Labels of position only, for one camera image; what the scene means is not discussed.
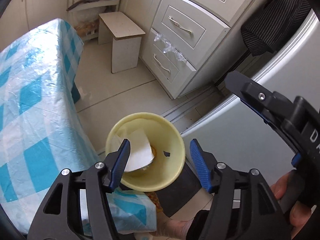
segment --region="human hand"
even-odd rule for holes
[[[270,187],[277,200],[281,199],[284,193],[287,191],[289,174],[290,172],[282,176]],[[311,209],[297,201],[290,211],[290,223],[294,226],[293,230],[291,231],[292,239],[299,233],[310,217]]]

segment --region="refrigerator door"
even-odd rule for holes
[[[320,107],[320,22],[311,10],[290,41],[253,78],[291,101],[303,96]],[[269,184],[292,169],[292,150],[236,96],[231,96],[182,133],[187,158],[196,138],[202,149],[232,169],[258,169]]]

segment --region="black striped cloth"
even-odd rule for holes
[[[307,17],[307,0],[271,0],[257,16],[241,27],[241,34],[253,56],[278,51]]]

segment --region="pan handle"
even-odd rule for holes
[[[81,0],[81,1],[74,3],[66,11],[68,12],[68,11],[72,10],[73,8],[76,8],[79,4],[82,4],[82,3],[85,3],[85,1]]]

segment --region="stool top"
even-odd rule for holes
[[[132,36],[139,37],[146,34],[122,12],[100,13],[99,17],[115,39],[127,39],[132,38]]]

